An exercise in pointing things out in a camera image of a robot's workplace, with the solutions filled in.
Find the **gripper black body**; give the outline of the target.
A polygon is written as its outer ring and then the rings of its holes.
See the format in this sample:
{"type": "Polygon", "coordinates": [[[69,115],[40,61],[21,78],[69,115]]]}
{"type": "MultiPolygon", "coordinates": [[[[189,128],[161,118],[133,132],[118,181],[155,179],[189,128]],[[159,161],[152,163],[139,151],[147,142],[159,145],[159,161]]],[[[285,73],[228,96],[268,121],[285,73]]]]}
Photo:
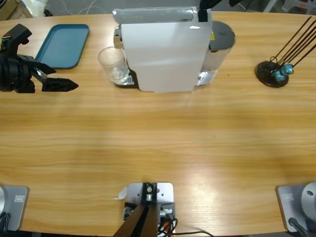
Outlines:
{"type": "Polygon", "coordinates": [[[0,90],[2,92],[15,91],[17,93],[35,93],[35,85],[31,81],[32,72],[18,61],[18,56],[0,58],[0,90]]]}

